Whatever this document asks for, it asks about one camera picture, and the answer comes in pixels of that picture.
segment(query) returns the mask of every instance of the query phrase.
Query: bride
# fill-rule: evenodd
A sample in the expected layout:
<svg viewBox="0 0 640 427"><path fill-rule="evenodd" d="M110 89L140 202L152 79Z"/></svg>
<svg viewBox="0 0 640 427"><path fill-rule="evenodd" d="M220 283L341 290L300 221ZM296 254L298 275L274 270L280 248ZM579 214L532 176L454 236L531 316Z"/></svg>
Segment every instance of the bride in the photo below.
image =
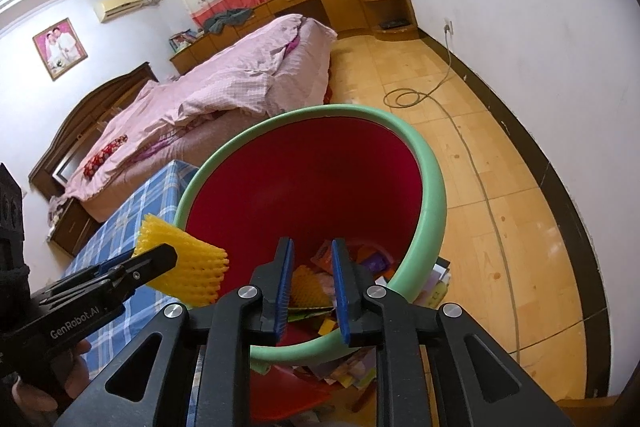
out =
<svg viewBox="0 0 640 427"><path fill-rule="evenodd" d="M49 63L49 67L52 70L57 70L61 68L65 68L69 65L69 61L66 60L65 55L63 54L60 46L58 45L58 40L56 36L49 32L46 36L46 45L47 45L47 62Z"/></svg>

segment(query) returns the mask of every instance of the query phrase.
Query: power cord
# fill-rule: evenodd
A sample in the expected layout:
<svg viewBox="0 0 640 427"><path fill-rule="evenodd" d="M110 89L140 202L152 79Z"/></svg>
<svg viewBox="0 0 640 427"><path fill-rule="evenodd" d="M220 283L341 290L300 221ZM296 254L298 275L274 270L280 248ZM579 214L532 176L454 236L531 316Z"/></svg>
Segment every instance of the power cord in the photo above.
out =
<svg viewBox="0 0 640 427"><path fill-rule="evenodd" d="M474 162L473 156L471 155L471 150L469 149L468 144L466 143L465 138L462 136L462 133L460 132L460 129L458 128L458 126L456 125L456 122L453 120L453 117L449 114L449 112L443 107L443 105L438 102L438 100L436 100L435 98L432 97L432 94L438 90L445 82L447 82L447 80L449 80L449 73L451 72L451 50L449 49L449 25L444 26L444 40L445 40L445 44L447 47L447 55L449 57L449 64L447 67L447 72L445 73L443 79L441 81L439 81L439 83L436 85L436 87L434 87L433 89L431 89L429 92L422 92L419 91L417 89L412 89L411 87L399 87L398 89L394 89L389 91L384 99L383 99L383 103L386 105L386 107L390 107L392 109L406 109L409 107L414 107L415 105L418 105L419 103L424 102L424 100L426 99L430 99L433 100L433 102L435 102L436 104L438 104L438 107L443 111L443 113L447 116L447 118L449 119L449 121L453 124L453 128L456 130L456 132L458 133L458 136L460 137L460 141L462 142L462 145L465 147L466 150L466 155L469 158L469 161L471 163L471 166L474 170L474 173L476 174L476 178L478 179L478 183L480 185L480 188L482 190L482 197L484 198L484 204L487 207L487 210L489 211L489 217L491 219L491 223L492 223L492 227L494 229L495 232L495 237L498 240L498 247L500 249L500 256L502 258L502 263L504 264L504 270L505 270L505 274L506 274L506 278L507 278L507 284L509 287L509 295L510 295L510 299L511 299L511 309L513 311L513 326L514 326L514 333L515 333L515 337L516 337L516 349L514 351L511 351L509 354L510 355L515 355L516 356L516 361L518 363L520 363L520 352L523 349L528 349L529 347L533 347L533 346L537 346L538 344L541 344L545 341L548 341L549 339L552 339L553 337L556 337L557 335L560 335L561 333L564 333L566 330L569 330L571 328L573 328L574 326L577 326L580 323L584 323L590 319L592 319L593 317L595 317L598 314L601 314L602 312L604 312L606 310L606 308L603 308L597 312L595 312L594 314L590 315L589 317L585 317L579 321L577 321L576 323L567 326L566 328L564 328L563 330L558 331L557 333L554 333L552 335L549 335L548 337L537 341L533 344L529 344L529 346L525 346L525 347L520 347L520 325L518 322L518 311L516 308L516 301L515 301L515 295L514 295L514 290L513 290L513 282L511 280L511 273L509 270L509 263L507 261L507 255L504 249L504 244L502 243L502 236L500 235L500 231L498 230L498 225L495 221L495 217L494 217L494 213L491 210L491 204L489 203L489 196L487 195L486 189L484 187L484 183L482 183L482 178L480 177L480 173L478 171L478 168L476 167L476 163ZM392 97L393 95L395 95L395 99L391 100L390 97ZM412 100L411 102L408 103L403 103L401 102L402 97L406 97L406 96L413 96L415 97L414 100Z"/></svg>

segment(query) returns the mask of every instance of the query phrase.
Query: wooden floor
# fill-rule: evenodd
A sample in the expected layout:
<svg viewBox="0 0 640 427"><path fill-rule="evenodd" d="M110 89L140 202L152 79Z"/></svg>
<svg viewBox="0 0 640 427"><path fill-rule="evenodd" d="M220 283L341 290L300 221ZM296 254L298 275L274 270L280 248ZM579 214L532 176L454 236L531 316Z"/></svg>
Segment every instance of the wooden floor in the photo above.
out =
<svg viewBox="0 0 640 427"><path fill-rule="evenodd" d="M332 53L332 101L388 110L385 93L398 87L427 92L446 71L446 63L422 41L344 39ZM422 134L442 168L448 213L441 256L451 261L452 272L446 300L463 306L513 352L551 398L584 398L580 299L542 192L500 125L460 77L451 72L433 97L450 118L428 99L391 112ZM336 400L348 403L353 396L348 390ZM375 400L355 416L338 407L331 419L373 426Z"/></svg>

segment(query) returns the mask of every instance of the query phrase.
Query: human hand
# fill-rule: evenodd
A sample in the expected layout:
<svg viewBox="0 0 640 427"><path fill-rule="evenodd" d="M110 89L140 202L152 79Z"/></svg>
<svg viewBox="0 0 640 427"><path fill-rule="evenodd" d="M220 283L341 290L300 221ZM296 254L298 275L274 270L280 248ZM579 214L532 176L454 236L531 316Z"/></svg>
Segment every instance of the human hand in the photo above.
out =
<svg viewBox="0 0 640 427"><path fill-rule="evenodd" d="M84 340L80 341L72 350L74 367L65 382L65 391L72 399L80 396L80 393L89 385L89 370L80 355L88 353L90 349L91 344L89 341ZM52 396L28 383L24 383L20 378L12 388L12 394L14 401L23 412L50 412L58 408L58 403Z"/></svg>

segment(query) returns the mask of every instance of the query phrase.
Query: metal screw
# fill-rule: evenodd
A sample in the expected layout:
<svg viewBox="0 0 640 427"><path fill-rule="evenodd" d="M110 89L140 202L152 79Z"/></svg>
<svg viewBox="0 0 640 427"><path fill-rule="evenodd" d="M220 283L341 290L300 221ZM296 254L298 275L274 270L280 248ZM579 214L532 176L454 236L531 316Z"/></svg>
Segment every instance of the metal screw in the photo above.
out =
<svg viewBox="0 0 640 427"><path fill-rule="evenodd" d="M175 317L179 317L182 315L182 306L180 304L169 304L164 309L164 316L169 319L174 319Z"/></svg>
<svg viewBox="0 0 640 427"><path fill-rule="evenodd" d="M242 288L238 290L238 295L243 299L252 299L258 295L258 288L255 286L242 286Z"/></svg>
<svg viewBox="0 0 640 427"><path fill-rule="evenodd" d="M382 299L386 295L386 289L384 286L369 286L367 295L372 299Z"/></svg>
<svg viewBox="0 0 640 427"><path fill-rule="evenodd" d="M451 317L452 319L456 319L462 315L462 308L457 304L445 304L442 307L442 311L447 317Z"/></svg>

